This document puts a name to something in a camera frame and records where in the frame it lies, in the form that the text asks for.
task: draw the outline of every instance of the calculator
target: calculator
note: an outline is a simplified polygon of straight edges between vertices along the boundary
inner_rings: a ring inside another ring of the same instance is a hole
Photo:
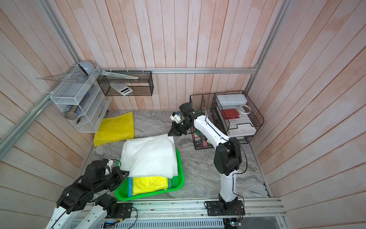
[[[113,89],[118,91],[121,95],[128,95],[132,93],[132,89],[127,87],[125,84],[110,84]]]

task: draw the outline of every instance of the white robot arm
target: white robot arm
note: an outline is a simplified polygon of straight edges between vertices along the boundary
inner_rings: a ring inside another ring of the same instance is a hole
[[[171,116],[172,127],[169,136],[181,136],[187,134],[187,130],[195,127],[201,131],[207,140],[215,148],[214,165],[220,173],[221,190],[219,194],[220,212],[211,211],[212,216],[235,213],[233,209],[241,209],[243,204],[238,200],[236,192],[236,174],[242,162],[239,140],[230,138],[221,132],[202,110],[193,110],[189,103],[179,107],[180,113]]]

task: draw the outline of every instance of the yellow plastic bag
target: yellow plastic bag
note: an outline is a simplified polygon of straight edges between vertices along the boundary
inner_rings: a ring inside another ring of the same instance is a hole
[[[168,178],[166,177],[133,178],[132,195],[147,192],[155,192],[161,189],[168,189]]]
[[[135,128],[132,112],[114,118],[104,118],[98,132],[94,136],[94,146],[125,139],[133,139],[134,136]]]

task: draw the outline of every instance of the green basket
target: green basket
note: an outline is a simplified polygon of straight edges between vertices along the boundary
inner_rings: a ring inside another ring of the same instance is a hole
[[[148,193],[129,197],[128,196],[128,179],[126,179],[118,187],[118,189],[115,190],[116,198],[119,201],[130,201],[130,200],[139,199],[139,198],[148,197],[148,196],[154,196],[154,195],[158,195],[158,194],[162,194],[162,193],[173,192],[173,191],[177,191],[177,190],[181,189],[184,185],[183,167],[182,167],[182,161],[180,159],[179,151],[175,150],[175,152],[177,154],[178,176],[174,176],[172,179],[169,179],[171,188],[168,188],[165,190],[159,190],[159,191],[155,191],[155,192],[148,192]]]

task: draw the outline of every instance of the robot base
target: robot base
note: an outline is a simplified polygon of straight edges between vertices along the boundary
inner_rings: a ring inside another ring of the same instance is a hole
[[[206,201],[205,207],[208,216],[245,215],[243,202],[237,197],[231,202],[225,202],[219,195],[219,201]]]
[[[122,219],[126,219],[126,218],[130,218],[131,217],[131,211],[132,211],[132,203],[117,203],[117,209],[116,209],[116,213],[118,213],[119,215],[115,214],[115,215],[108,215],[106,217],[106,219],[108,218],[122,218]]]

